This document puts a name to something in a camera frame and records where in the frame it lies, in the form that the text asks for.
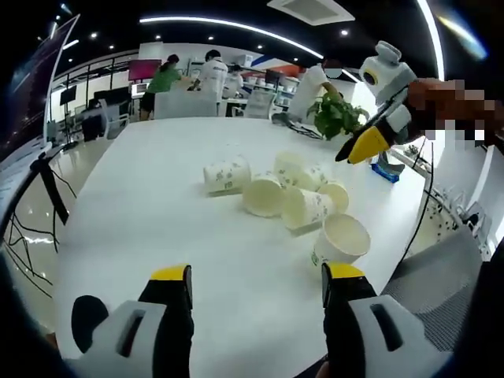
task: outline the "potted plant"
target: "potted plant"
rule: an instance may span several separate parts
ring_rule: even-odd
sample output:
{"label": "potted plant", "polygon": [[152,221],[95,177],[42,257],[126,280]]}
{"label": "potted plant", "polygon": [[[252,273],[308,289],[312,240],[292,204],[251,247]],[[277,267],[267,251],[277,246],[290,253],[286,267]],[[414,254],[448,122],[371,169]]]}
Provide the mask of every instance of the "potted plant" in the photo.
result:
{"label": "potted plant", "polygon": [[308,115],[311,113],[315,113],[315,127],[327,140],[341,133],[353,134],[361,127],[359,116],[369,119],[368,112],[361,107],[354,108],[330,93],[324,94],[321,102],[315,102],[308,109]]}

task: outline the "person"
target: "person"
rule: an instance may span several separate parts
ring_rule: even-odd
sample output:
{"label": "person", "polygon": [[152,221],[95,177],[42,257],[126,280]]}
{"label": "person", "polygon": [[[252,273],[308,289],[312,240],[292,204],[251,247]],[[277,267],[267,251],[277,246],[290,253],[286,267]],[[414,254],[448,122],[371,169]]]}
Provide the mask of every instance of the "person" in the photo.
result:
{"label": "person", "polygon": [[140,120],[149,119],[149,115],[154,110],[156,93],[168,92],[174,82],[182,79],[182,76],[175,69],[178,62],[179,57],[172,54],[154,74],[154,78],[140,100]]}
{"label": "person", "polygon": [[[323,65],[319,63],[306,70],[287,111],[291,120],[300,122],[306,119],[308,108],[315,102],[322,88],[340,100],[343,100],[341,94],[336,87],[329,82],[329,78],[326,76],[324,70],[329,70],[329,68],[327,68],[328,65],[330,65],[329,60],[326,60]],[[332,70],[333,69],[331,69],[332,78],[336,78],[341,74],[341,69],[335,69],[339,72],[333,72]]]}
{"label": "person", "polygon": [[238,89],[243,87],[243,78],[239,74],[242,68],[239,65],[233,65],[229,69],[228,77],[224,83],[224,98],[234,98]]}
{"label": "person", "polygon": [[218,108],[222,99],[224,82],[228,75],[228,67],[222,62],[221,53],[217,50],[210,50],[206,53],[205,62],[199,77],[187,90],[194,91],[201,86],[202,93],[215,101]]}

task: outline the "white paper cup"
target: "white paper cup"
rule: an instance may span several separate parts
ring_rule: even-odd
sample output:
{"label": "white paper cup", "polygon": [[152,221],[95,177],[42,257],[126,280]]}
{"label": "white paper cup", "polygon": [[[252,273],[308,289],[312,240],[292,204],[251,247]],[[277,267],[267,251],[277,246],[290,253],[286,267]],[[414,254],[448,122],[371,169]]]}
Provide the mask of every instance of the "white paper cup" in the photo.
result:
{"label": "white paper cup", "polygon": [[348,193],[345,187],[340,183],[330,182],[318,190],[319,193],[323,195],[328,195],[332,198],[334,205],[336,206],[336,211],[338,213],[344,213],[348,209]]}
{"label": "white paper cup", "polygon": [[312,167],[305,167],[297,175],[297,187],[307,191],[318,191],[322,185],[329,182],[331,173],[327,168],[321,165],[314,165]]}
{"label": "white paper cup", "polygon": [[293,152],[279,152],[275,157],[273,171],[280,183],[285,187],[293,187],[298,183],[299,172],[303,169],[303,158]]}
{"label": "white paper cup", "polygon": [[222,161],[203,169],[206,190],[209,193],[243,188],[250,182],[249,163],[241,156]]}
{"label": "white paper cup", "polygon": [[295,230],[322,221],[335,212],[331,197],[297,187],[287,189],[282,207],[286,227]]}
{"label": "white paper cup", "polygon": [[243,189],[245,209],[259,217],[274,217],[282,211],[285,190],[272,172],[253,177]]}
{"label": "white paper cup", "polygon": [[371,237],[361,222],[350,215],[332,214],[324,220],[311,260],[317,268],[326,261],[351,264],[370,246]]}

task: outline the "woman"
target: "woman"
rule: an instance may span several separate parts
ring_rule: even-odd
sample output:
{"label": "woman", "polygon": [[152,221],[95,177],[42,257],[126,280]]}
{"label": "woman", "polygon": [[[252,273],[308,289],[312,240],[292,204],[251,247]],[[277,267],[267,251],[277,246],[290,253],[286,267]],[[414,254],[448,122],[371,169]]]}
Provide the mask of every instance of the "woman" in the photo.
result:
{"label": "woman", "polygon": [[182,76],[175,69],[179,62],[179,57],[175,54],[170,55],[159,70],[154,74],[154,78],[149,84],[147,91],[140,100],[140,120],[148,120],[149,115],[154,110],[154,99],[156,93],[168,92],[172,84],[177,80],[181,80]]}

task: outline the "chair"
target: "chair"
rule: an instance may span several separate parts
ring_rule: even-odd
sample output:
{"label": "chair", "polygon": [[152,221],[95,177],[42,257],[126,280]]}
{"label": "chair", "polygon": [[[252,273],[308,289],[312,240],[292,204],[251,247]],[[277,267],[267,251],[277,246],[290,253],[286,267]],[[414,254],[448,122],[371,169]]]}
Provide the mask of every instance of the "chair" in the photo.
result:
{"label": "chair", "polygon": [[216,117],[217,103],[201,92],[172,90],[156,94],[154,119]]}
{"label": "chair", "polygon": [[255,90],[250,94],[249,101],[246,104],[243,116],[245,118],[259,118],[263,120],[269,119],[273,100],[276,97],[275,92]]}
{"label": "chair", "polygon": [[382,295],[390,295],[424,323],[425,337],[441,351],[452,351],[482,264],[467,227],[397,268]]}
{"label": "chair", "polygon": [[129,114],[119,115],[119,106],[107,106],[104,99],[98,100],[102,107],[102,124],[105,125],[105,137],[115,139],[129,124]]}

